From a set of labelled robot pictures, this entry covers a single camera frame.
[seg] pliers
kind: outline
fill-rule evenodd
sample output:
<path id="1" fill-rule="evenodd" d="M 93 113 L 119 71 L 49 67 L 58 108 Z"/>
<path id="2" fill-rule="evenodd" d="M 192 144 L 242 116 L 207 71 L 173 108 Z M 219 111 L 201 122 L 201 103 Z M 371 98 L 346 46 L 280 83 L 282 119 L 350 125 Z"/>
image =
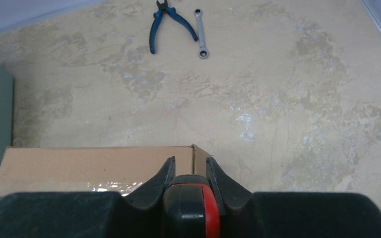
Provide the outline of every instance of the pliers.
<path id="1" fill-rule="evenodd" d="M 155 33 L 157 33 L 157 29 L 160 26 L 161 20 L 163 18 L 163 14 L 167 13 L 171 18 L 173 18 L 178 23 L 182 24 L 192 35 L 194 41 L 198 41 L 198 36 L 193 30 L 192 26 L 187 22 L 183 17 L 176 13 L 176 9 L 174 7 L 169 7 L 167 5 L 167 0 L 164 0 L 164 3 L 160 3 L 157 1 L 158 12 L 154 13 L 154 21 L 151 26 L 150 31 L 150 51 L 152 54 L 155 54 Z"/>

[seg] box side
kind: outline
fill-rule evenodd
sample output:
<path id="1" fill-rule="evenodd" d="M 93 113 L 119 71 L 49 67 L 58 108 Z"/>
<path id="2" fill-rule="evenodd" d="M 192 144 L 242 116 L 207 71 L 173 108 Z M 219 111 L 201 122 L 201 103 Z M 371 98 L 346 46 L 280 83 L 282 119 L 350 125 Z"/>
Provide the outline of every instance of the box side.
<path id="1" fill-rule="evenodd" d="M 206 176 L 206 159 L 211 157 L 206 151 L 199 148 L 197 145 L 192 145 L 193 148 L 193 173 L 196 175 Z"/>
<path id="2" fill-rule="evenodd" d="M 8 148 L 0 167 L 0 196 L 23 191 L 128 192 L 176 157 L 176 175 L 191 174 L 193 148 Z"/>

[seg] worn floor surface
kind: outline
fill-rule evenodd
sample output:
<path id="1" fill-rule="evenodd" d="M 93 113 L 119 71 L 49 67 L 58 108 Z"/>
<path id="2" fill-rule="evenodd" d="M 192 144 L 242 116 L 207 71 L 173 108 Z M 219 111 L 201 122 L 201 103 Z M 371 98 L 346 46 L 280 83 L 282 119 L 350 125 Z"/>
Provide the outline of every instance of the worn floor surface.
<path id="1" fill-rule="evenodd" d="M 359 1 L 109 1 L 0 34 L 14 145 L 195 143 L 252 191 L 359 191 L 381 208 L 381 35 Z"/>

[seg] wrench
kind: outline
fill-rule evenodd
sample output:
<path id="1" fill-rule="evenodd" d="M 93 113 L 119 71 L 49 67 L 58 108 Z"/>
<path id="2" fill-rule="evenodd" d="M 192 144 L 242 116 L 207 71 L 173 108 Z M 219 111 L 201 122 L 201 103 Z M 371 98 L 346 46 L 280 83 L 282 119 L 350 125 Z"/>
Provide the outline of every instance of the wrench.
<path id="1" fill-rule="evenodd" d="M 196 16 L 196 22 L 198 24 L 198 36 L 199 36 L 199 53 L 198 56 L 201 59 L 206 59 L 209 56 L 209 51 L 205 46 L 205 36 L 203 33 L 203 26 L 202 26 L 202 10 L 196 9 L 195 10 L 195 16 Z"/>

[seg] blue pliers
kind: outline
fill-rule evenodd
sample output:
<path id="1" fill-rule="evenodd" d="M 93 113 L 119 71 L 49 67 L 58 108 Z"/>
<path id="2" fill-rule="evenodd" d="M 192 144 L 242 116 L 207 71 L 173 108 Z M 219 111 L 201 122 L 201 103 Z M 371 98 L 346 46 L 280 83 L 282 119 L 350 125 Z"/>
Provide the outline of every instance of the blue pliers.
<path id="1" fill-rule="evenodd" d="M 164 0 L 164 3 L 160 3 L 157 1 L 158 12 L 154 13 L 154 21 L 151 26 L 150 31 L 150 51 L 152 54 L 155 54 L 155 33 L 157 33 L 157 29 L 160 26 L 161 19 L 163 18 L 163 14 L 167 13 L 171 18 L 173 18 L 178 23 L 182 24 L 192 35 L 194 41 L 198 41 L 198 36 L 193 30 L 192 26 L 187 22 L 183 17 L 176 13 L 176 9 L 174 7 L 169 7 L 167 5 L 167 0 Z"/>

